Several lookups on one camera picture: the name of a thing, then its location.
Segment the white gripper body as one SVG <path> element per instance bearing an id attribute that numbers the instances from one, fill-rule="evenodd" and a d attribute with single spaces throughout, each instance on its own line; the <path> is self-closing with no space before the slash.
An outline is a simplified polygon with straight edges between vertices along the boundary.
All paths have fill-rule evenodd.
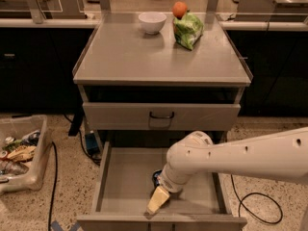
<path id="1" fill-rule="evenodd" d="M 184 173 L 166 164 L 158 175 L 158 183 L 170 193 L 179 193 L 192 178 L 191 174 Z"/>

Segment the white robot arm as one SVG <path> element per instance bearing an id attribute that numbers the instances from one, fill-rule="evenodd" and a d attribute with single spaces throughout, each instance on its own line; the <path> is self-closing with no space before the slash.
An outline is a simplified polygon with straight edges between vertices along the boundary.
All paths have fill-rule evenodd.
<path id="1" fill-rule="evenodd" d="M 158 176 L 158 187 L 146 211 L 153 215 L 182 191 L 200 172 L 217 172 L 298 184 L 308 183 L 308 128 L 214 144 L 204 132 L 194 131 L 172 145 Z"/>

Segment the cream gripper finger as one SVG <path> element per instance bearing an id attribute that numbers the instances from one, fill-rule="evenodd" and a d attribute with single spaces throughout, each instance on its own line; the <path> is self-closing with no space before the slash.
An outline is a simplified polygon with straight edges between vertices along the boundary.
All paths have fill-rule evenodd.
<path id="1" fill-rule="evenodd" d="M 152 194 L 146 211 L 150 215 L 154 215 L 170 198 L 170 193 L 162 186 L 158 186 Z"/>

